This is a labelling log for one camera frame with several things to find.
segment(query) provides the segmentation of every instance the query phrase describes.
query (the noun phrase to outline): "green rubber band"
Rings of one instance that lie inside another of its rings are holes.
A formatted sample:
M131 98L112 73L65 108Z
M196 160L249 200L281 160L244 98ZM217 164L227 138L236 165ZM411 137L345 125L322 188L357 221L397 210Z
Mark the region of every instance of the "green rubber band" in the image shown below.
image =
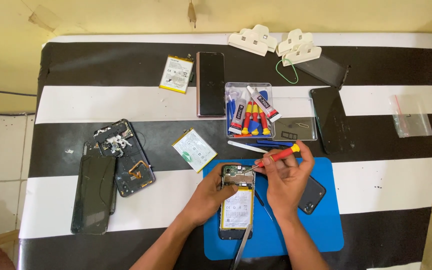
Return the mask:
M278 70L278 65L279 65L279 63L283 62L284 60L289 61L289 63L290 63L291 66L293 67L294 74L296 75L296 82L291 82L291 81L288 80L288 79L287 79L283 74L281 74L281 72L279 72L279 70ZM284 59L279 60L279 62L276 64L276 72L278 72L278 74L281 75L281 77L283 77L283 78L284 78L288 83L290 83L290 84L294 84L294 85L295 85L295 84L297 84L298 81L300 80L299 77L298 77L298 74L296 73L296 69L295 69L294 66L293 66L293 63L292 63L291 60L289 60L289 59L284 58Z

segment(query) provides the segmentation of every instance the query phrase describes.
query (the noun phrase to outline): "blue silicone repair mat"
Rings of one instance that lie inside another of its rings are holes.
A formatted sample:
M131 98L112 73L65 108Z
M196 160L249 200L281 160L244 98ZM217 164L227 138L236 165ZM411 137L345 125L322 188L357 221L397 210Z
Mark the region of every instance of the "blue silicone repair mat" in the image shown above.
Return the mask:
M213 160L202 170L202 175L206 176L216 164L223 162L253 165L255 159ZM312 214L307 215L299 208L297 214L319 251L338 251L343 248L344 240L341 219L339 218L338 199L336 198L333 166L329 159L316 157L311 176L326 188L326 195ZM255 186L274 221L255 198L252 238L246 243L242 257L286 255L288 252L281 230L266 197L268 181L262 175L257 174ZM213 261L234 258L239 247L239 240L221 240L218 236L218 230L219 218L218 213L216 213L204 224L204 254Z

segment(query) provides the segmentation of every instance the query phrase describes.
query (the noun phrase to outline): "black and white striped mat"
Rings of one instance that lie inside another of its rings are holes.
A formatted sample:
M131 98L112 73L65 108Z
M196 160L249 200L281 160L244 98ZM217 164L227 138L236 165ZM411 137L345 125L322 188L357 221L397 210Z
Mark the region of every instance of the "black and white striped mat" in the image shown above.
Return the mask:
M275 71L276 54L261 57L227 46L227 36L60 36L45 45L20 269L128 269L202 179L171 146L185 129L193 127L218 152L216 159L259 157L226 143L223 120L196 117L195 82L186 95L158 88L169 54L222 52L226 82L270 83L273 97L308 97L310 89L325 86L302 71L297 86L289 84ZM432 34L315 33L314 43L351 66L340 93L355 138L353 151L333 155L324 153L319 140L307 142L315 157L333 163L345 240L343 249L323 256L334 269L421 261L432 204L432 136L398 138L389 97L420 95L432 127ZM291 77L291 68L280 70ZM128 198L117 197L105 235L72 235L83 143L122 118L144 135L138 137L157 181ZM175 269L220 270L229 263L206 258L201 226L189 236ZM291 268L287 256L248 259L240 267Z

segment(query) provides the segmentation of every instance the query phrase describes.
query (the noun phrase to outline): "b-7000 glue tube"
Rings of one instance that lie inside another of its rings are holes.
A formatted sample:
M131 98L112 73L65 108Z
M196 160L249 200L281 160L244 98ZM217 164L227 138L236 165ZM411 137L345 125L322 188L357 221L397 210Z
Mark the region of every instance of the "b-7000 glue tube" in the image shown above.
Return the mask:
M256 91L249 85L246 88L251 94L252 99L258 104L263 113L265 113L266 116L269 118L269 121L274 122L282 116L277 110L275 110L275 108L273 108L273 106L269 104L269 102L258 91Z
M248 95L246 91L244 91L241 97L237 99L233 120L231 121L231 125L229 125L228 131L241 134L241 130L243 129L244 109L246 108L246 103L248 103L247 97Z

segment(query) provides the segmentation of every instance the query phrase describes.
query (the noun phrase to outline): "white spudger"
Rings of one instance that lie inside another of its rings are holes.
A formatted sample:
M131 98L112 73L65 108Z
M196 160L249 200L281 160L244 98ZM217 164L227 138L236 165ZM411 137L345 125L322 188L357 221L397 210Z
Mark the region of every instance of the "white spudger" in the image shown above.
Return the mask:
M254 146L249 146L246 144L240 144L237 142L233 142L233 141L227 141L228 144L232 145L232 146L236 146L236 147L241 147L247 150L251 150L251 151L255 151L255 152L260 152L260 153L267 153L268 151L266 150L262 150L260 148L254 147Z

